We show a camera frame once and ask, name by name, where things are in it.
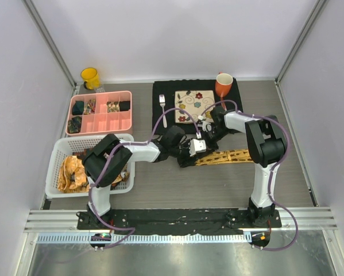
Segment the yellow beetle print tie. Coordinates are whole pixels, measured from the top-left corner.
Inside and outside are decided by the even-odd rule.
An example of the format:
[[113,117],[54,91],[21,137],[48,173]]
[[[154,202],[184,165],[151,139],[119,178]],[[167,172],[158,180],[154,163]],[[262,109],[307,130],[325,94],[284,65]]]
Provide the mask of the yellow beetle print tie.
[[196,166],[212,166],[219,164],[253,163],[248,149],[215,151],[195,162]]

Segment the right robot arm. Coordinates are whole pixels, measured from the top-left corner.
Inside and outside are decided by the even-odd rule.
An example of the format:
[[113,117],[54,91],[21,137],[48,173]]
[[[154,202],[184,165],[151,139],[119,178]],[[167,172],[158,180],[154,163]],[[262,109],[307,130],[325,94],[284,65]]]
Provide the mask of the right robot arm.
[[280,163],[288,149],[288,134],[275,116],[258,116],[240,111],[214,107],[213,126],[202,130],[207,152],[218,149],[218,141],[231,132],[246,135],[249,155],[254,163],[254,188],[249,198],[247,219],[250,225],[260,227],[274,216],[272,196]]

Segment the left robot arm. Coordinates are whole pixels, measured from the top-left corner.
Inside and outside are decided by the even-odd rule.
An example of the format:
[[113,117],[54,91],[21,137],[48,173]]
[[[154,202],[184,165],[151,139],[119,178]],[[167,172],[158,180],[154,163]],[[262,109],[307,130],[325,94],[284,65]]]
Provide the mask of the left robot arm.
[[178,126],[146,142],[126,141],[109,134],[90,150],[82,164],[86,175],[92,179],[88,202],[91,224],[97,229],[105,229],[109,225],[111,184],[129,163],[158,163],[170,156],[183,161],[206,151],[206,142],[200,132],[189,140],[184,140],[184,137],[185,132]]

